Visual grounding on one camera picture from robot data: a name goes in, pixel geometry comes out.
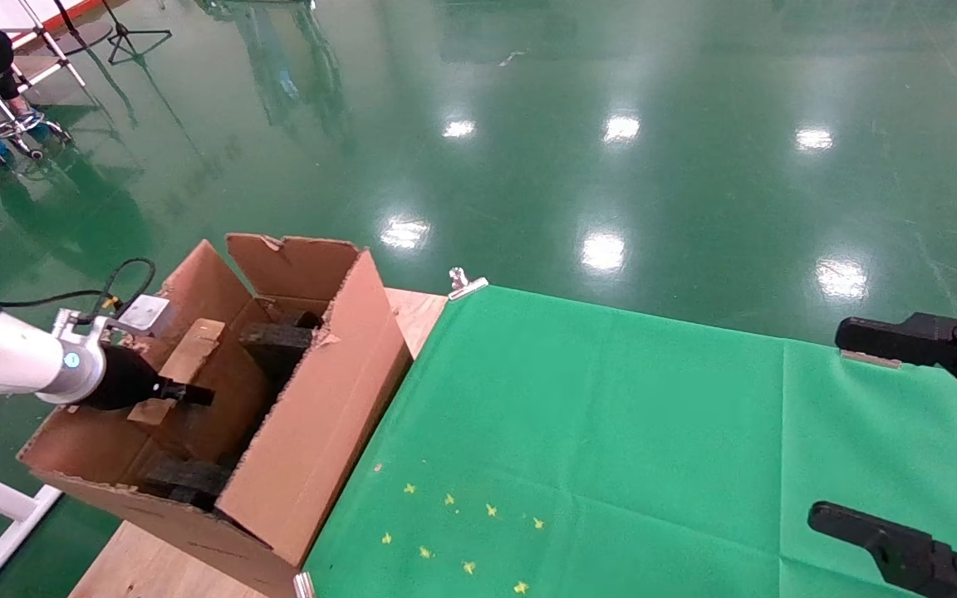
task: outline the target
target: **green screen fabric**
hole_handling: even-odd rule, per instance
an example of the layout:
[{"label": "green screen fabric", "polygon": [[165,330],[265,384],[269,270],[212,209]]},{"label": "green screen fabric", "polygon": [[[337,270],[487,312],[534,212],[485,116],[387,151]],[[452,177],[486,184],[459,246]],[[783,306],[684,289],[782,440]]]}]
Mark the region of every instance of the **green screen fabric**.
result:
[{"label": "green screen fabric", "polygon": [[305,568],[320,598],[904,595],[809,529],[817,500],[957,549],[957,382],[489,287],[445,309]]}]

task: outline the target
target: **cable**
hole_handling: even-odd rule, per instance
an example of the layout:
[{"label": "cable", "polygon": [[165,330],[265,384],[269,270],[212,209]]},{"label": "cable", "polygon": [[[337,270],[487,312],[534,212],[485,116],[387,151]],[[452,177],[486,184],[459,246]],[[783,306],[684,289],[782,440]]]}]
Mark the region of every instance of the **cable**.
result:
[{"label": "cable", "polygon": [[[129,264],[134,264],[134,262],[141,262],[141,264],[147,265],[147,276],[143,281],[143,284],[140,284],[137,291],[132,294],[126,301],[121,301],[117,296],[111,292],[113,289],[113,284],[117,281],[117,277],[120,275],[121,270],[125,269]],[[72,299],[75,297],[89,297],[97,296],[98,299],[95,301],[95,306],[91,308],[91,311],[88,311],[86,314],[82,314],[76,318],[76,323],[79,325],[90,325],[91,322],[95,321],[95,318],[102,313],[102,310],[107,307],[113,306],[114,314],[122,314],[125,311],[128,311],[128,307],[132,306],[132,303],[136,299],[140,298],[141,295],[147,291],[147,288],[150,287],[150,283],[153,282],[153,277],[157,272],[156,266],[150,260],[147,260],[145,257],[133,257],[130,260],[124,260],[117,266],[116,269],[110,274],[109,279],[106,279],[106,284],[103,285],[101,291],[95,291],[95,289],[87,288],[83,291],[73,291],[73,292],[63,292],[61,295],[54,295],[52,297],[47,297],[45,299],[34,299],[31,301],[0,301],[0,311],[7,309],[8,307],[35,307],[43,306],[43,304],[53,303],[56,301],[63,301],[65,299]]]},{"label": "cable", "polygon": [[53,303],[56,301],[64,301],[65,299],[72,299],[73,297],[87,297],[90,295],[101,295],[102,291],[95,291],[94,288],[84,289],[84,291],[73,291],[73,292],[63,292],[61,295],[54,295],[53,297],[47,297],[45,299],[34,299],[32,301],[0,301],[0,311],[5,309],[5,307],[35,307],[35,306],[45,306],[47,303]]},{"label": "cable", "polygon": [[147,291],[147,288],[150,287],[150,283],[153,282],[153,277],[157,273],[157,267],[153,265],[153,262],[147,260],[145,257],[131,257],[129,260],[124,260],[121,262],[120,265],[117,266],[117,268],[114,269],[110,274],[110,277],[106,279],[106,286],[102,287],[102,292],[99,292],[98,299],[95,301],[95,306],[92,307],[91,311],[88,311],[88,313],[77,317],[76,323],[79,323],[79,325],[83,326],[95,321],[95,318],[98,317],[98,315],[102,313],[104,307],[106,307],[107,300],[114,298],[113,294],[110,292],[110,289],[113,288],[113,283],[117,282],[117,277],[120,276],[121,270],[128,267],[129,264],[135,264],[136,262],[147,265],[147,277],[145,277],[143,284],[140,284],[140,287],[138,287],[137,291],[134,292],[134,294],[132,294],[128,300],[116,307],[116,313],[118,314],[128,311],[128,307],[131,307],[132,303],[134,303],[136,299],[140,298],[140,296]]}]

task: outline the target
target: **epoxy floor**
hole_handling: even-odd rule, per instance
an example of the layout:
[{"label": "epoxy floor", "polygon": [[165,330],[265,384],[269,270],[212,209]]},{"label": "epoxy floor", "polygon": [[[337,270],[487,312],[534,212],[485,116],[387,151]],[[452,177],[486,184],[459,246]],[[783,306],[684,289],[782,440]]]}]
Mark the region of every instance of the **epoxy floor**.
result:
[{"label": "epoxy floor", "polygon": [[[445,292],[464,266],[823,344],[848,315],[957,316],[957,0],[119,15],[174,36],[145,63],[77,56],[95,101],[68,75],[31,96],[76,144],[0,170],[2,299],[99,287],[133,255],[160,280],[200,238],[246,231],[370,246],[393,287]],[[46,412],[0,399],[0,479],[26,492],[12,456]],[[0,597],[64,597],[115,525],[65,501]]]}]

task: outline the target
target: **cardboard box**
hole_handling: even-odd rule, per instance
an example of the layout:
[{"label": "cardboard box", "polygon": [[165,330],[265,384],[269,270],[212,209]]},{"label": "cardboard box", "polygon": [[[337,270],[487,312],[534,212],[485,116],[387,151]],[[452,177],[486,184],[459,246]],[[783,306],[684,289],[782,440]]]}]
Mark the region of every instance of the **cardboard box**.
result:
[{"label": "cardboard box", "polygon": [[[219,334],[201,318],[225,322],[235,335],[249,322],[299,311],[320,314],[323,326],[244,449],[212,513],[138,492],[144,472],[171,451],[129,421],[128,409],[56,409],[18,458],[43,482],[143,527],[254,590],[293,598],[290,579],[411,357],[367,250],[320,239],[232,234],[228,252],[256,296],[209,242],[199,243],[160,292],[175,309],[171,326],[157,341],[136,343],[154,367],[170,367],[174,350],[190,345],[186,350],[201,353],[199,380],[206,374],[209,380],[232,378],[223,375],[228,357],[220,355],[228,355],[227,349],[181,345],[191,326],[205,334],[199,334],[199,345]],[[240,394],[238,384],[231,393]],[[227,396],[218,390],[213,405]],[[247,409],[235,405],[228,411]],[[194,442],[206,458],[214,445]]]}]

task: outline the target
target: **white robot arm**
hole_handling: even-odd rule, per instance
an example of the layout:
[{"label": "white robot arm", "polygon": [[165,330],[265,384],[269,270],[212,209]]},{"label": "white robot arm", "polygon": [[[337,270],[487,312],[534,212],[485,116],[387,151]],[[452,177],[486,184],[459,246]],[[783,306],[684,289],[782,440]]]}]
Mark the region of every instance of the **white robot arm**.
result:
[{"label": "white robot arm", "polygon": [[209,404],[212,393],[157,375],[131,349],[109,344],[116,328],[149,334],[163,325],[168,302],[141,296],[119,318],[98,316],[86,334],[75,331],[78,311],[61,310],[43,332],[0,310],[0,395],[35,393],[48,404],[122,409],[152,397]]}]

